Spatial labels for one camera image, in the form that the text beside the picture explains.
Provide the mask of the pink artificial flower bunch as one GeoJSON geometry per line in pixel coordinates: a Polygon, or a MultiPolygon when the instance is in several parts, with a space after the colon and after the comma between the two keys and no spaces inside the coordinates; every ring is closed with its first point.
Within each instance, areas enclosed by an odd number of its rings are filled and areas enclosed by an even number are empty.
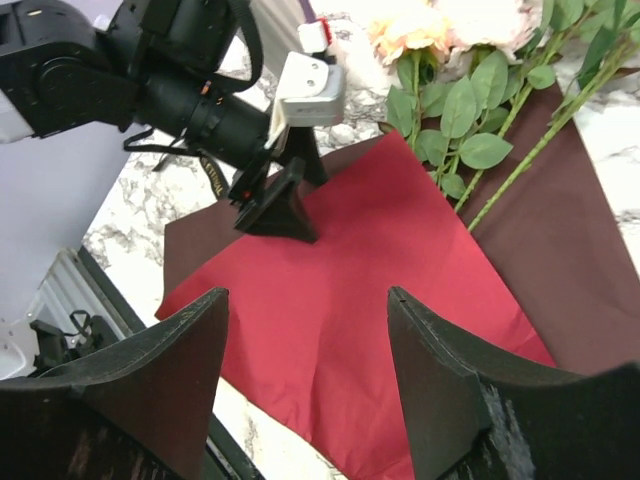
{"type": "Polygon", "coordinates": [[[571,40],[586,43],[573,91],[519,163],[527,169],[639,49],[635,1],[390,1],[368,36],[398,84],[383,132],[398,132],[457,206],[512,151],[509,130],[536,91],[556,81],[571,40]],[[464,180],[466,168],[475,179],[464,180]]]}

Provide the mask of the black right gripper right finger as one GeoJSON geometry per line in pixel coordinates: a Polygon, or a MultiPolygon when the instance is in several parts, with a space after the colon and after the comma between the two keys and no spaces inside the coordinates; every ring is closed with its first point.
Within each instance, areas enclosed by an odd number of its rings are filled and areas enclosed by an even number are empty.
{"type": "Polygon", "coordinates": [[[404,289],[388,332],[419,479],[635,479],[639,366],[544,366],[448,322],[404,289]]]}

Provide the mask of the black ribbon with gold text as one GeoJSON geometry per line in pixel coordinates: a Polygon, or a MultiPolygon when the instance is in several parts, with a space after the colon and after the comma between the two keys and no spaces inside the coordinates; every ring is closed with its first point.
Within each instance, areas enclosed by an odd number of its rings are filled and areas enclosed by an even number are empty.
{"type": "MultiPolygon", "coordinates": [[[[251,72],[251,62],[248,50],[245,45],[244,36],[242,33],[236,33],[229,49],[222,60],[222,63],[218,69],[219,74],[232,78],[239,79],[247,79],[250,76],[251,72]]],[[[139,136],[141,138],[140,142],[143,145],[146,144],[156,144],[163,145],[169,147],[178,147],[181,148],[184,145],[183,140],[177,139],[171,135],[165,134],[159,130],[150,131],[148,128],[147,131],[134,135],[139,136]]],[[[175,155],[171,153],[159,153],[162,158],[157,164],[156,168],[158,170],[162,170],[165,165],[168,163],[170,157],[172,156],[186,156],[186,155],[175,155]]],[[[229,196],[229,192],[231,191],[233,185],[240,178],[240,176],[251,167],[263,167],[264,165],[268,165],[269,155],[267,160],[259,164],[257,162],[252,162],[246,169],[238,170],[218,159],[207,155],[198,155],[198,156],[189,156],[196,157],[199,160],[199,163],[207,175],[211,189],[214,195],[218,198],[223,198],[225,196],[229,196]]]]}

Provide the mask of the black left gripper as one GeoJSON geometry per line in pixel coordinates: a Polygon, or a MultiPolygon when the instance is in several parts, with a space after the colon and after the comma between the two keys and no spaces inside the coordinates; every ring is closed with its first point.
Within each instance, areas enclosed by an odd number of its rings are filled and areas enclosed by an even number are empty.
{"type": "MultiPolygon", "coordinates": [[[[119,68],[139,86],[134,122],[184,142],[181,148],[143,145],[134,136],[124,142],[126,151],[207,155],[238,170],[267,160],[269,118],[236,96],[258,81],[264,63],[249,2],[125,1],[107,41],[119,68]],[[243,34],[250,56],[247,79],[218,72],[236,33],[243,34]]],[[[313,127],[289,128],[282,166],[271,182],[267,165],[247,169],[236,181],[229,192],[239,204],[234,228],[313,244],[318,234],[298,186],[303,178],[314,186],[329,180],[313,127]]]]}

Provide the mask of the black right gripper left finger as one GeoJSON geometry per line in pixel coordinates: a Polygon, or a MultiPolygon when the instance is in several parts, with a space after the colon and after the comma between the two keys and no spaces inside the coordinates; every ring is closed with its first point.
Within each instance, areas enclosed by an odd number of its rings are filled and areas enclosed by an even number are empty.
{"type": "Polygon", "coordinates": [[[2,478],[202,478],[228,319],[216,288],[96,353],[2,381],[2,478]]]}

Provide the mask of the red wrapping paper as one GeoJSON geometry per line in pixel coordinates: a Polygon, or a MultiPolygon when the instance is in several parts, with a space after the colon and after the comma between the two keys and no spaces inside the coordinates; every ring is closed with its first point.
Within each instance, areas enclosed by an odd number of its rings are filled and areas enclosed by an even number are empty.
{"type": "Polygon", "coordinates": [[[473,231],[516,164],[460,213],[397,135],[329,155],[319,240],[240,236],[217,203],[165,230],[165,319],[230,292],[223,378],[351,479],[413,475],[387,334],[389,288],[507,351],[577,373],[639,356],[639,280],[585,143],[566,125],[473,231]]]}

